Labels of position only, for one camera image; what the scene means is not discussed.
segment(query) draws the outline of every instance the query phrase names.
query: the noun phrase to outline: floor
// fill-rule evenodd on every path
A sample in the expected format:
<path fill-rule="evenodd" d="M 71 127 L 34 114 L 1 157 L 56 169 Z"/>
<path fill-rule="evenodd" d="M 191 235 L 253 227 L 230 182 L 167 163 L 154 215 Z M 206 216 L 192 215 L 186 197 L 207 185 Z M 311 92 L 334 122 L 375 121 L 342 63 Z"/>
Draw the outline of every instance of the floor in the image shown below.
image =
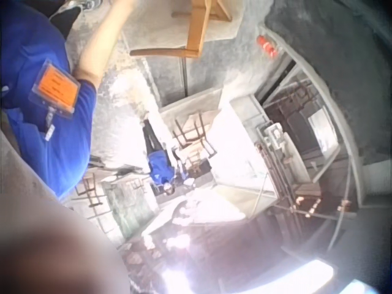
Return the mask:
<path fill-rule="evenodd" d="M 245 13 L 233 40 L 205 43 L 203 56 L 186 60 L 186 80 L 181 63 L 169 57 L 131 58 L 129 40 L 122 33 L 98 90 L 93 119 L 91 153 L 106 165 L 146 166 L 140 118 L 158 108 L 210 87 L 223 87 L 228 99 L 252 94 L 267 79 L 280 59 L 264 55 L 255 39 L 258 23 L 268 13 L 272 0 L 244 0 Z M 83 46 L 109 9 L 81 14 L 67 40 L 67 51 L 76 64 Z"/>

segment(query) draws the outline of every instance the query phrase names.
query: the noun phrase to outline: badge holder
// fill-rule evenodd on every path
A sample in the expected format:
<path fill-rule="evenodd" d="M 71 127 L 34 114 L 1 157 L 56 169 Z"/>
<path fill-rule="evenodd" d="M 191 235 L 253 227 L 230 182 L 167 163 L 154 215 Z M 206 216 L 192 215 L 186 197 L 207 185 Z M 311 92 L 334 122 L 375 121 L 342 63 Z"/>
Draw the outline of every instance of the badge holder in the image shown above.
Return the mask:
<path fill-rule="evenodd" d="M 79 89 L 80 83 L 73 76 L 57 68 L 49 60 L 45 61 L 32 87 L 29 100 L 48 110 L 46 141 L 50 140 L 55 131 L 54 115 L 72 118 Z"/>

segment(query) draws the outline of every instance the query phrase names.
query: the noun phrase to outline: blue shirt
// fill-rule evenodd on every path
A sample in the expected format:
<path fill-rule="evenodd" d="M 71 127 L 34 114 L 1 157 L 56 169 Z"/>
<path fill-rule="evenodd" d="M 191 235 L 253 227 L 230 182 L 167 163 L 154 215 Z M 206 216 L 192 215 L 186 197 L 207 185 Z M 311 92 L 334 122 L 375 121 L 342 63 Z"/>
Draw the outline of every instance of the blue shirt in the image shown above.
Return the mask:
<path fill-rule="evenodd" d="M 155 151 L 148 155 L 151 169 L 150 177 L 157 186 L 170 183 L 175 175 L 174 168 L 167 162 L 164 150 Z"/>
<path fill-rule="evenodd" d="M 79 81 L 71 119 L 55 115 L 45 140 L 48 110 L 28 97 L 45 60 L 70 72 L 65 40 L 42 14 L 23 4 L 1 4 L 1 108 L 7 113 L 23 160 L 62 200 L 81 180 L 89 162 L 96 89 Z"/>

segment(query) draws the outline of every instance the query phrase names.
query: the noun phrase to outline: orange id badge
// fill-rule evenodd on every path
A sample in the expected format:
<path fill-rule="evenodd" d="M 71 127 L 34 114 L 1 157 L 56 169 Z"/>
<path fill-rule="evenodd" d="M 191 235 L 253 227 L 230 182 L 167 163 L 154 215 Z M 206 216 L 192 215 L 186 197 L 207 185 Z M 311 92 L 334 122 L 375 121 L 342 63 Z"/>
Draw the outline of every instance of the orange id badge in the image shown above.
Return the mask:
<path fill-rule="evenodd" d="M 56 113 L 71 117 L 79 93 L 80 83 L 69 73 L 54 66 L 49 60 L 41 68 L 29 100 Z"/>

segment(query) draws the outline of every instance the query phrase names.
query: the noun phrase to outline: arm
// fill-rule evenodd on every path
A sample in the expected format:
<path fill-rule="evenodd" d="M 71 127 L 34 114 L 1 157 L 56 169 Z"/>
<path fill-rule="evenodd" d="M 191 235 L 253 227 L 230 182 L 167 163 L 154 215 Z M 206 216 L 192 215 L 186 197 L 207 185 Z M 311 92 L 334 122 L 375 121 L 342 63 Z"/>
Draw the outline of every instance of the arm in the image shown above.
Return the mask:
<path fill-rule="evenodd" d="M 79 64 L 73 73 L 77 80 L 90 81 L 98 89 L 121 29 L 133 7 L 133 0 L 117 0 L 113 3 L 81 52 Z"/>

